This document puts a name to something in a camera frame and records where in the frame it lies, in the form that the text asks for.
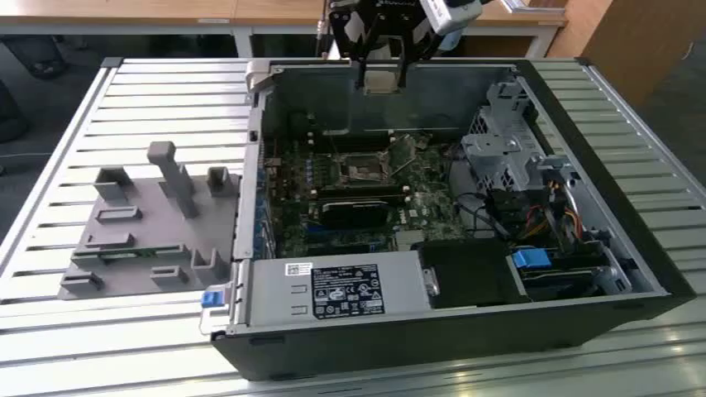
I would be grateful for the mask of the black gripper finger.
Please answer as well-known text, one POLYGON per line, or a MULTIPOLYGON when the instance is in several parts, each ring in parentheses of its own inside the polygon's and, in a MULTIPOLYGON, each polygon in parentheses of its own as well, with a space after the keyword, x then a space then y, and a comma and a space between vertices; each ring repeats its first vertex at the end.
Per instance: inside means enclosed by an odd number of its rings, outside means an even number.
POLYGON ((381 16, 377 12, 359 14, 356 9, 332 9, 328 20, 339 54, 357 65, 355 88, 363 88, 367 59, 380 35, 381 16))
POLYGON ((429 22, 423 20, 411 31, 401 34, 400 44, 396 86, 404 88, 409 66, 431 58, 441 44, 441 36, 435 33, 429 22))

